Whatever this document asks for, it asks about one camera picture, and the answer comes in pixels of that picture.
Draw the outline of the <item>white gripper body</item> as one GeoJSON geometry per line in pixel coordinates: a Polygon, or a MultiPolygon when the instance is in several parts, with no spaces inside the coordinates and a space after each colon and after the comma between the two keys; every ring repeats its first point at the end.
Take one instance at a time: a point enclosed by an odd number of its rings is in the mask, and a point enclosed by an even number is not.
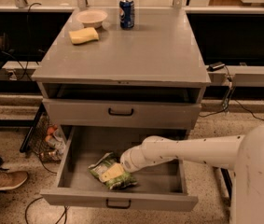
{"type": "Polygon", "coordinates": [[[120,163],[129,173],[137,172],[146,167],[147,161],[140,146],[131,147],[124,151],[120,163]]]}

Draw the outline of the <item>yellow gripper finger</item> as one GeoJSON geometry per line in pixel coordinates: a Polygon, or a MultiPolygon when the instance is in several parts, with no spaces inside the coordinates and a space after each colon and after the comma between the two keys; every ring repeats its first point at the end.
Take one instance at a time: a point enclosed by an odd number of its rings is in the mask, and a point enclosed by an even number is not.
{"type": "Polygon", "coordinates": [[[125,172],[124,168],[120,163],[113,163],[109,167],[104,167],[102,173],[100,174],[100,180],[103,182],[107,182],[111,179],[114,179],[118,176],[123,175],[125,172]]]}

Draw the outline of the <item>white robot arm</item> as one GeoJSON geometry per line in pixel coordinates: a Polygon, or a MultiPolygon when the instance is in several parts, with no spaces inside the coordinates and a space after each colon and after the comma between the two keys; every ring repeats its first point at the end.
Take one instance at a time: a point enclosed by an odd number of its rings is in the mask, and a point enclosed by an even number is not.
{"type": "Polygon", "coordinates": [[[109,181],[168,161],[205,163],[234,172],[229,224],[264,224],[264,124],[246,135],[194,140],[149,136],[123,152],[120,162],[101,174],[109,181]]]}

